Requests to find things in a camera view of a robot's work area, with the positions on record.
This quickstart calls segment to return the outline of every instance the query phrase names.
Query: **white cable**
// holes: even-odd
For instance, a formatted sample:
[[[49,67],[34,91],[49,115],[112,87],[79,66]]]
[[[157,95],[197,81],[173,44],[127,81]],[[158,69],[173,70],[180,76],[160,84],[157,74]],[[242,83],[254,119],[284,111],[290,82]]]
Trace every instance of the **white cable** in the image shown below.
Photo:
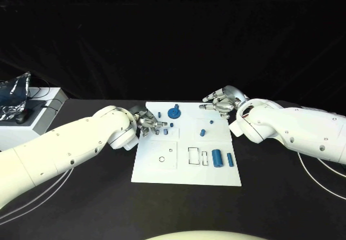
[[[52,186],[44,190],[44,192],[30,201],[27,202],[23,206],[20,206],[19,208],[16,208],[13,211],[10,211],[7,214],[4,214],[3,216],[0,216],[0,219],[6,218],[8,215],[11,215],[13,213],[16,213],[20,209],[23,209],[27,205],[30,205],[43,195],[44,193],[52,189],[52,187],[57,184],[57,182],[63,179],[65,175],[68,174],[68,171],[63,173],[63,175],[60,176],[60,178],[56,180],[56,182],[52,184]]]
[[[339,173],[320,159],[318,161],[321,162],[321,164],[328,168],[328,170],[331,170],[336,174],[339,174],[341,177],[346,178],[346,175],[343,175],[341,173]]]
[[[316,183],[318,184],[318,186],[320,186],[327,192],[330,192],[334,196],[337,196],[340,199],[346,200],[346,197],[343,197],[343,196],[337,195],[336,193],[333,193],[333,192],[317,182],[317,180],[314,179],[314,177],[311,176],[311,174],[310,174],[310,172],[308,172],[308,170],[307,170],[307,168],[305,168],[305,165],[304,165],[303,160],[301,160],[301,155],[300,155],[298,152],[297,152],[297,156],[298,156],[301,165],[303,165],[303,167],[304,167],[304,171],[305,171],[305,173],[308,174],[310,178],[316,181]]]
[[[7,222],[10,222],[11,220],[14,220],[14,219],[17,219],[19,217],[21,217],[23,215],[26,215],[30,211],[33,211],[33,210],[49,200],[49,198],[55,195],[55,193],[57,192],[57,190],[59,190],[60,187],[63,186],[63,183],[65,183],[66,180],[69,179],[69,176],[70,176],[72,171],[73,171],[73,168],[70,169],[70,171],[69,171],[69,173],[68,173],[68,176],[66,176],[63,182],[60,183],[59,187],[57,187],[56,190],[52,192],[52,194],[49,195],[49,197],[43,200],[43,202],[42,202],[37,206],[34,206],[29,211],[26,211],[24,213],[21,213],[20,215],[17,215],[17,216],[13,217],[11,219],[0,222],[0,226],[1,226],[3,224],[6,224]]]

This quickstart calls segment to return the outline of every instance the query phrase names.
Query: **robotic hand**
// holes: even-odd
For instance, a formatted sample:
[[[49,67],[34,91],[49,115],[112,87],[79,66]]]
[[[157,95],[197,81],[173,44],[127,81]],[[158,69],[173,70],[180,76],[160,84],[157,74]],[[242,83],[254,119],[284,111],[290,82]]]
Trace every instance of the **robotic hand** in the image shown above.
[[[346,164],[346,117],[304,107],[282,108],[265,99],[249,99],[233,87],[226,86],[203,98],[212,103],[199,106],[216,110],[229,119],[236,109],[236,120],[229,129],[236,137],[259,143],[277,139],[292,151],[314,158]]]
[[[130,150],[138,143],[137,127],[145,136],[166,126],[145,107],[106,106],[32,141],[0,152],[0,208],[29,189],[98,155],[105,144]]]

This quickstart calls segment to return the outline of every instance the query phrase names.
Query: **blue knob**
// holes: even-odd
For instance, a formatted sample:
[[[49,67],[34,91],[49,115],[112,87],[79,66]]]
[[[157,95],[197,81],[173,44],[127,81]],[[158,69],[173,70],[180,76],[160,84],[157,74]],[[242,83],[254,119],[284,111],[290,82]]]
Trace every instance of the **blue knob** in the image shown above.
[[[167,116],[171,118],[171,119],[177,119],[181,115],[181,112],[179,110],[179,105],[176,104],[174,105],[174,108],[171,108],[168,111],[167,111]]]
[[[205,134],[206,134],[206,130],[205,130],[205,129],[202,129],[202,130],[200,130],[200,134],[199,134],[199,135],[200,135],[200,137],[203,137],[203,136],[205,136]]]

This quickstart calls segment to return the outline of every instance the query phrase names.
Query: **blue gear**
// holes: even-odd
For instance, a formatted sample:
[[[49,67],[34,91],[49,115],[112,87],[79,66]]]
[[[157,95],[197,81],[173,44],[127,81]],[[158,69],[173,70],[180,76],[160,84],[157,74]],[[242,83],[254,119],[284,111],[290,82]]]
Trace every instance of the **blue gear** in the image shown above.
[[[181,112],[179,110],[179,105],[176,104],[174,105],[174,108],[171,108],[168,111],[167,111],[167,116],[171,118],[171,119],[177,119],[181,115]]]

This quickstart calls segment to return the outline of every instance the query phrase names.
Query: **blue object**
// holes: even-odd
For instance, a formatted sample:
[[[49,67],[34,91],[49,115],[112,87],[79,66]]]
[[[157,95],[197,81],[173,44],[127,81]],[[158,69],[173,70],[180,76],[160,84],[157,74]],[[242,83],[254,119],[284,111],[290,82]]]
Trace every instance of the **blue object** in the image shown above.
[[[213,149],[210,151],[210,154],[212,154],[212,162],[213,162],[213,166],[216,168],[220,168],[223,167],[223,163],[222,163],[222,152],[219,149]]]
[[[226,158],[228,158],[228,164],[229,164],[229,167],[233,167],[233,160],[232,160],[232,155],[230,153],[226,154]]]
[[[202,129],[202,130],[200,130],[200,134],[199,134],[199,135],[200,135],[200,137],[203,137],[203,136],[205,136],[205,134],[206,134],[206,130],[205,130],[205,129]]]
[[[179,110],[179,105],[176,104],[174,105],[174,108],[171,108],[168,111],[167,111],[167,116],[171,118],[171,119],[177,119],[181,115],[181,112]]]

